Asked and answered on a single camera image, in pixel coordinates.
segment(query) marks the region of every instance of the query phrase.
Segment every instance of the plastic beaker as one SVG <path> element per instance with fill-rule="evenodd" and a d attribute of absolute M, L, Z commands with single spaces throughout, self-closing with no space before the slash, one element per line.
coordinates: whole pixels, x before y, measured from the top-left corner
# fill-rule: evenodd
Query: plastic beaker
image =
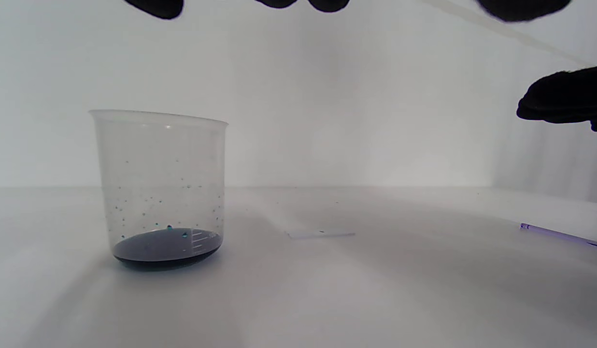
<path fill-rule="evenodd" d="M 217 251 L 227 123 L 127 110 L 90 114 L 114 256 L 128 266 L 173 267 Z"/>

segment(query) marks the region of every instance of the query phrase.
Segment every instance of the white backdrop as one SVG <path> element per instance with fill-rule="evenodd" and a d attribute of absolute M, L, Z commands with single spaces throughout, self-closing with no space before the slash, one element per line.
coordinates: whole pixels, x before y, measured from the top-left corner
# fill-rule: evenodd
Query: white backdrop
<path fill-rule="evenodd" d="M 91 108 L 230 123 L 231 186 L 488 186 L 597 201 L 597 134 L 515 116 L 597 65 L 597 0 L 507 26 L 472 0 L 0 0 L 0 187 L 99 185 Z"/>

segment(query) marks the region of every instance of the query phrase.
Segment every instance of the dark blue liquid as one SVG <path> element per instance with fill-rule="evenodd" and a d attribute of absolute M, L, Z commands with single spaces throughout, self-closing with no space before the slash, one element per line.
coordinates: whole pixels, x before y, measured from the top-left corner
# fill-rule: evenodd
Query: dark blue liquid
<path fill-rule="evenodd" d="M 135 269 L 169 269 L 204 260 L 223 238 L 210 231 L 163 229 L 136 235 L 114 246 L 114 257 Z"/>

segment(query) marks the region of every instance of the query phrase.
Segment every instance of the white table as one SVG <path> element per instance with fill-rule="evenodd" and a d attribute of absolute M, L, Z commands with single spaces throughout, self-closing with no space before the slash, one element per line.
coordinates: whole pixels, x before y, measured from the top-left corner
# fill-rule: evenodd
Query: white table
<path fill-rule="evenodd" d="M 138 273 L 109 254 L 100 189 L 0 189 L 0 348 L 597 347 L 597 247 L 518 229 L 559 227 L 529 211 L 568 203 L 438 188 L 226 198 L 215 255 Z M 284 233 L 303 228 L 356 235 Z"/>

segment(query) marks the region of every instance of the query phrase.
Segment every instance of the gloved hand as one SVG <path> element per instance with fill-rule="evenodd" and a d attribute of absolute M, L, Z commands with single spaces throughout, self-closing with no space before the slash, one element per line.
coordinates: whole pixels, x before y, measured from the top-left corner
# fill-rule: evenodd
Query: gloved hand
<path fill-rule="evenodd" d="M 526 22 L 564 9 L 571 0 L 478 0 L 492 16 L 504 22 Z"/>
<path fill-rule="evenodd" d="M 181 14 L 183 0 L 125 0 L 138 9 L 161 19 L 174 19 Z M 256 0 L 274 9 L 286 8 L 297 0 Z M 333 13 L 347 6 L 350 0 L 309 0 L 316 9 Z"/>
<path fill-rule="evenodd" d="M 597 132 L 597 67 L 542 77 L 518 103 L 517 116 L 550 123 L 590 121 Z"/>

